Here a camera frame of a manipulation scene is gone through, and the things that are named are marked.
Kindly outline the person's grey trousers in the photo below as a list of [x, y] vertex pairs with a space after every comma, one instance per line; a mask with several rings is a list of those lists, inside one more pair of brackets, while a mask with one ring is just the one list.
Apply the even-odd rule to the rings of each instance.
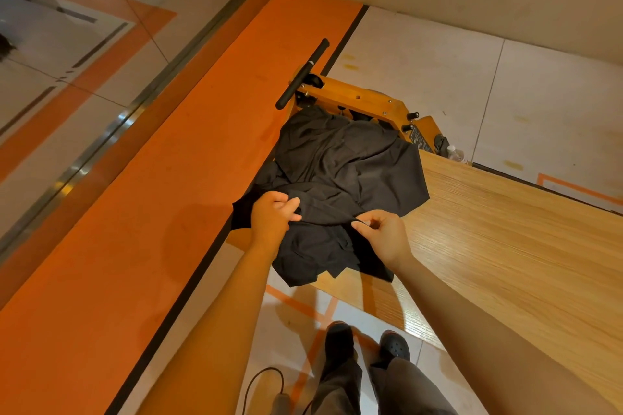
[[[325, 363], [310, 414], [361, 415], [361, 379], [354, 357]], [[385, 368], [370, 366], [370, 379], [378, 415], [458, 415], [439, 388], [407, 360], [395, 358]]]

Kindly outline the person's right hand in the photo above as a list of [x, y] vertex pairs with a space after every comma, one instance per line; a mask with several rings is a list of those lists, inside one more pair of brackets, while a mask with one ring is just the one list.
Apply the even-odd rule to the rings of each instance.
[[370, 243], [382, 263], [395, 274], [401, 274], [414, 259], [405, 225], [397, 214], [375, 209], [356, 217], [354, 221], [367, 222], [378, 230], [375, 243]]

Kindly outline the person's left hand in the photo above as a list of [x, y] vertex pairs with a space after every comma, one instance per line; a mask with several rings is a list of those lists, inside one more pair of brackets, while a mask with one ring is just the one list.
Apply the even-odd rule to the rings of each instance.
[[286, 197], [290, 199], [285, 193], [268, 191], [252, 208], [250, 248], [266, 259], [275, 259], [290, 223], [301, 221], [301, 216], [278, 214], [278, 201]]

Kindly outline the person's left forearm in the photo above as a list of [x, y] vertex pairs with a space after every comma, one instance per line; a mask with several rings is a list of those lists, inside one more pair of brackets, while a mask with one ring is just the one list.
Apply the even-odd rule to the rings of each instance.
[[253, 241], [137, 415], [234, 415], [279, 242]]

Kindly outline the black garment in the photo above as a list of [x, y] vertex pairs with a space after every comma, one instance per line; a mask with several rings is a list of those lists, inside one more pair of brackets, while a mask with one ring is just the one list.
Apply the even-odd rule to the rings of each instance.
[[300, 222], [286, 232], [273, 262], [290, 287], [346, 269], [392, 282], [394, 274], [351, 225], [374, 209], [405, 216], [429, 199], [419, 150], [397, 130], [308, 107], [280, 131], [274, 159], [262, 165], [233, 204], [231, 228], [250, 228], [265, 192], [299, 198]]

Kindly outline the person's black shoe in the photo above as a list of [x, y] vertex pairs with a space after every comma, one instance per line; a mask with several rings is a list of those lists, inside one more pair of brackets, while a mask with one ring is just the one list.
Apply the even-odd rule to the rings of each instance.
[[401, 334], [386, 330], [379, 340], [378, 364], [387, 366], [396, 358], [410, 361], [408, 342]]
[[328, 325], [324, 353], [327, 364], [340, 365], [354, 357], [354, 333], [351, 325], [342, 321], [334, 321]]

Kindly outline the person's black right shoe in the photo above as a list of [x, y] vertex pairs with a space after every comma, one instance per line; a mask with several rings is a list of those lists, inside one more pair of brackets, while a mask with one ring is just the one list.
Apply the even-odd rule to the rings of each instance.
[[379, 340], [378, 364], [387, 366], [396, 358], [410, 361], [408, 342], [401, 334], [386, 330]]

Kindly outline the person's black left shoe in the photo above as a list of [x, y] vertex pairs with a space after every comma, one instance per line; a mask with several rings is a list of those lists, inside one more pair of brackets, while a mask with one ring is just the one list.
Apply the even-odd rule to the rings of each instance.
[[342, 321], [334, 321], [328, 325], [324, 353], [327, 364], [340, 365], [354, 357], [354, 333], [351, 325]]

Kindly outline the person's right forearm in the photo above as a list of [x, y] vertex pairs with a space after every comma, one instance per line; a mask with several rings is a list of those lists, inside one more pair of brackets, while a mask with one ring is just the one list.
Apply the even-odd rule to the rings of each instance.
[[412, 254], [401, 256], [393, 270], [489, 415], [620, 415], [595, 389]]

